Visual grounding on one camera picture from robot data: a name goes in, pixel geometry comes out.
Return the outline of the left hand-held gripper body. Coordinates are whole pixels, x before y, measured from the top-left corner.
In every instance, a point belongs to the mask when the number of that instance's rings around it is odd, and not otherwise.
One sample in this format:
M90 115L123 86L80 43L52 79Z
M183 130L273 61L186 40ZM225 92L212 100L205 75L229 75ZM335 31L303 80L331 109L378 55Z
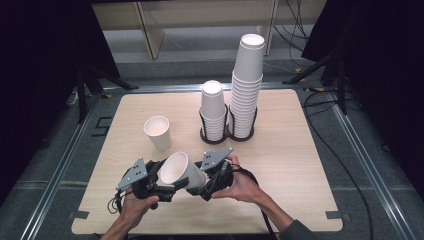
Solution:
M130 167L122 179L116 186L119 193L126 191L128 188L132 189L133 194L139 199L146 199L150 196L159 196L158 185L156 184L158 176L156 177L152 168L155 162L150 160L147 163L143 158L138 159L132 167Z

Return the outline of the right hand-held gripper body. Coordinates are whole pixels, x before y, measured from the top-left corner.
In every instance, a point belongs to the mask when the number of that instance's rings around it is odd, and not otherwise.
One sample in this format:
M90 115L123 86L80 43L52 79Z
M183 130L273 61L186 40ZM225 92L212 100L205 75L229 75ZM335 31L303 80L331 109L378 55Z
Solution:
M201 170L207 175L207 182L200 188L200 196L209 201L212 194L232 185L232 166L227 156L233 151L232 147L212 150L204 153Z

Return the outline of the white paper cup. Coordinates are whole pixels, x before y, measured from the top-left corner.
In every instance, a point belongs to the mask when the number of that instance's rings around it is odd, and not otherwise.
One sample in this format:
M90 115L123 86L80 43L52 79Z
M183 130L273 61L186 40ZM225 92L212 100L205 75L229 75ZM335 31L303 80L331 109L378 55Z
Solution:
M143 130L158 150L171 146L170 123L165 116L151 117L144 123Z
M160 179L171 185L187 178L185 189L200 188L206 183L205 174L189 159L185 152L175 152L169 156L160 169Z

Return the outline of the dark wooden wire cup holder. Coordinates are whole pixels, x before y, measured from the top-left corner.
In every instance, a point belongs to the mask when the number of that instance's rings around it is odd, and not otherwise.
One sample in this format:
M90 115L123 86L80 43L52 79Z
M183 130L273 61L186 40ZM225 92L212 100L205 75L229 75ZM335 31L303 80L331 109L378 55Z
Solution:
M255 122L257 117L257 109L254 111L253 120L244 131L236 126L237 119L229 106L225 106L225 114L217 119L216 123L212 123L199 112L202 127L200 129L200 137L207 144L220 144L227 138L236 142L246 142L250 140L255 132Z

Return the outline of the short stack of white cups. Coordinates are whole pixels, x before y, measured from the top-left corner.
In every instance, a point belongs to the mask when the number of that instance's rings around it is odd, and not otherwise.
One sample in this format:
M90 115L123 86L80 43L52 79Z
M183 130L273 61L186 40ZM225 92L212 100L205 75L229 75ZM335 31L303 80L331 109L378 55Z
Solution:
M200 117L203 136L211 142L220 141L224 137L227 118L227 107L220 82L209 80L203 84Z

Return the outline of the tall stack of white cups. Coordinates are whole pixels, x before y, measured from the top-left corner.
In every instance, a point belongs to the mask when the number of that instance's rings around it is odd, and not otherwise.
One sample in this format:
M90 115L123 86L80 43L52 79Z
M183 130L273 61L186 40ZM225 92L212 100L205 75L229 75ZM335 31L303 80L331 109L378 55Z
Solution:
M241 37L232 71L230 120L233 138L251 136L257 115L257 101L263 78L265 40L257 34Z

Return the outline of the person's left hand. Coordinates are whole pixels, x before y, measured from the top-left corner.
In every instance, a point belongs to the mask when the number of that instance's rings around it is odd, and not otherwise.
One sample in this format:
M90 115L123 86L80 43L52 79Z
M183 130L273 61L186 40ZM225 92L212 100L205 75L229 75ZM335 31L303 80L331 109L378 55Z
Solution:
M124 198L124 204L120 214L122 226L127 231L135 228L141 222L148 210L158 201L158 196L139 199L132 191L129 191Z

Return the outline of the person's right hand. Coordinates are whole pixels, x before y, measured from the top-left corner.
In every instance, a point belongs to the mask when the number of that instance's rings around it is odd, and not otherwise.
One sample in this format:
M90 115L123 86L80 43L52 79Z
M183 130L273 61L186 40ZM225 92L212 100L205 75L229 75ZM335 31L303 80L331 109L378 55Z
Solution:
M238 157L230 154L227 158L235 169L233 183L229 188L213 193L212 198L232 198L237 201L254 203L258 206L265 203L268 195L250 177L238 172L240 168Z

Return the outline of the black stand legs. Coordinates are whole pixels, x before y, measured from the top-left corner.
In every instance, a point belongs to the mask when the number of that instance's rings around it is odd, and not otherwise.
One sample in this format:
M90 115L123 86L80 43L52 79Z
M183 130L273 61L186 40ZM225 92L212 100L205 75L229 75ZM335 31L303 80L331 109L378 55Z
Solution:
M345 97L345 62L343 54L339 51L330 52L321 60L297 74L294 78L283 81L283 84L296 84L320 68L324 68L324 72L320 80L321 84L323 86L330 86L331 84L336 83L337 105L343 114L347 114Z
M76 76L76 88L79 100L79 123L83 122L88 113L85 90L88 89L89 92L94 95L101 94L104 91L104 88L99 82L100 79L106 79L125 90L138 89L138 86L130 85L121 80L119 77L114 77L113 75L102 71L95 66L81 66L78 69Z

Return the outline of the black curtain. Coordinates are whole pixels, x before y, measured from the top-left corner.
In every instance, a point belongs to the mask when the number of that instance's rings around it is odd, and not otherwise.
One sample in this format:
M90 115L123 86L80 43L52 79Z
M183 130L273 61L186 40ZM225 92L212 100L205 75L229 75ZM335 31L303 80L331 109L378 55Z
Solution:
M364 0L347 36L347 75L424 199L424 0Z
M0 0L0 206L76 86L79 69L119 75L96 0Z

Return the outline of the pale wooden shelf unit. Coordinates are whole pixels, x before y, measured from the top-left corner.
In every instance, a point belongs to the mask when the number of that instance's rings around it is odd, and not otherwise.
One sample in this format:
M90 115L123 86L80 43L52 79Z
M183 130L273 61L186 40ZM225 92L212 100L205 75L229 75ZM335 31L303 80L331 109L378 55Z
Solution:
M276 25L311 25L327 0L168 0L94 3L102 29L140 30L150 59L170 28L254 26L271 47Z

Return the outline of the metal floor rail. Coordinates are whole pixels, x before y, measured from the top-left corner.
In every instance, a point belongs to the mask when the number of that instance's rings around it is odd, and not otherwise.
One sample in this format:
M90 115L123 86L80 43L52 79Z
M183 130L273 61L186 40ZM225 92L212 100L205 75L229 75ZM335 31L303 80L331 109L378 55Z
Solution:
M52 205L52 202L56 196L56 193L59 189L60 183L72 162L73 156L75 154L77 145L80 143L82 139L82 135L87 127L88 121L91 118L92 112L98 101L100 99L100 95L94 95L90 103L88 104L88 108L86 111L86 115L80 120L77 124L72 137L65 148L64 153L62 154L58 165L55 168L55 171L47 182L43 194L40 200L37 203L36 208L30 215L29 221L20 237L20 240L34 240L38 234L38 231Z
M349 117L339 107L336 107L334 112L397 235L401 240L418 240L412 225L381 177Z
M125 90L120 87L107 87L105 94L148 94L148 93L182 93L182 92L201 92L203 84L185 84L185 85L158 85L158 86L138 86L137 89ZM261 90L272 89L306 89L312 88L302 84L283 84L281 82L263 82Z

